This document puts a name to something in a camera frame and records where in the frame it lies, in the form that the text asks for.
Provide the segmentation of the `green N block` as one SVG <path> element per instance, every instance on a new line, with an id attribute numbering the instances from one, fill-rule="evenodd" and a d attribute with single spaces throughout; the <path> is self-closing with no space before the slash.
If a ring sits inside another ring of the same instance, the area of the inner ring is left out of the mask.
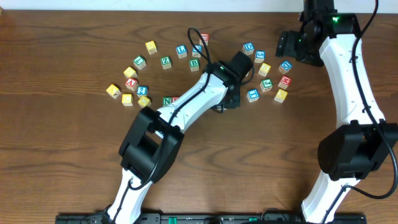
<path id="1" fill-rule="evenodd" d="M 168 106 L 172 103 L 172 97 L 171 96 L 165 96 L 162 98 L 162 106 Z"/>

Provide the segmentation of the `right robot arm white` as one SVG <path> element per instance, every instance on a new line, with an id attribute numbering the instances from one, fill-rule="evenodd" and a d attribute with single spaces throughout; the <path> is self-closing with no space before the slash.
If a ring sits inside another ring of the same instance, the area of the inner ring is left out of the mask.
<path id="1" fill-rule="evenodd" d="M 318 145 L 320 174 L 302 201 L 302 223 L 353 223 L 336 210 L 350 190 L 394 157 L 397 125 L 388 123 L 374 98 L 362 55 L 361 27 L 334 0 L 305 0 L 298 31 L 281 33 L 277 57 L 325 67 L 336 107 L 336 129 Z"/>

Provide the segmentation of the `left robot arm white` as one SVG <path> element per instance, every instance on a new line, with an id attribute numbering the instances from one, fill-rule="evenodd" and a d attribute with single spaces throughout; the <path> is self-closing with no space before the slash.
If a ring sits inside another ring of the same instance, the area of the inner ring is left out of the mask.
<path id="1" fill-rule="evenodd" d="M 150 186 L 175 162 L 185 131 L 209 109 L 222 113 L 239 107 L 243 78 L 253 66 L 238 52 L 230 62 L 207 66 L 199 81 L 171 104 L 140 110 L 119 148 L 121 186 L 103 223 L 134 223 L 139 218 Z"/>

